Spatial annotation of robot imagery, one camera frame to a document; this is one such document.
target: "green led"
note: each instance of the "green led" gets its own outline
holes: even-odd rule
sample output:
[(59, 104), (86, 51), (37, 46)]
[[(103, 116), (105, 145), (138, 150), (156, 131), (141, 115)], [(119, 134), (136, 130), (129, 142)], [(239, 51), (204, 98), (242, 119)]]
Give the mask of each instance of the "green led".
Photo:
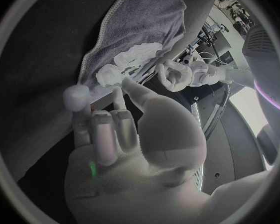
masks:
[(92, 178), (95, 179), (97, 177), (97, 170), (96, 170), (96, 166), (95, 166), (95, 162), (94, 161), (90, 161), (89, 162), (89, 167), (91, 170), (91, 174), (92, 174)]

